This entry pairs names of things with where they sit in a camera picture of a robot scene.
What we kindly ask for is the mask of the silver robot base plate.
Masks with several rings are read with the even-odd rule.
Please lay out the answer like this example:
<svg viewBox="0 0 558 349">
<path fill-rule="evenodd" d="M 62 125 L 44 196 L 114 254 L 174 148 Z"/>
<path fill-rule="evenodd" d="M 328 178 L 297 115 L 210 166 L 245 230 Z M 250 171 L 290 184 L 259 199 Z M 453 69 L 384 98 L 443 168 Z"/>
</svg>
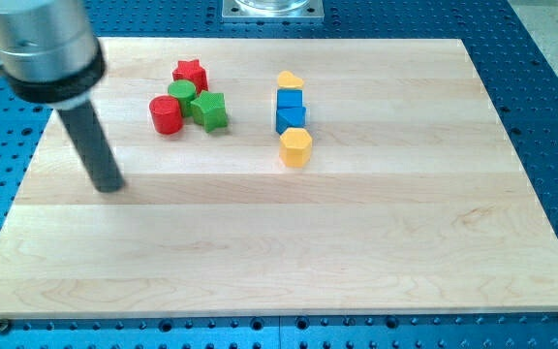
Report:
<svg viewBox="0 0 558 349">
<path fill-rule="evenodd" d="M 325 17 L 323 0 L 222 0 L 222 19 L 319 21 Z"/>
</svg>

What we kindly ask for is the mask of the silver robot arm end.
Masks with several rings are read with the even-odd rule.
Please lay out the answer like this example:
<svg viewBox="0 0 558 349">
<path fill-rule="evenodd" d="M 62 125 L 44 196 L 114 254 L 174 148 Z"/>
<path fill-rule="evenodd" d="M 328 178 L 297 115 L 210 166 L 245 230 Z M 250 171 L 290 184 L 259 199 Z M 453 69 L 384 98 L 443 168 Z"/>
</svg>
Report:
<svg viewBox="0 0 558 349">
<path fill-rule="evenodd" d="M 79 0 L 0 0 L 0 62 L 20 99 L 71 110 L 106 71 Z"/>
</svg>

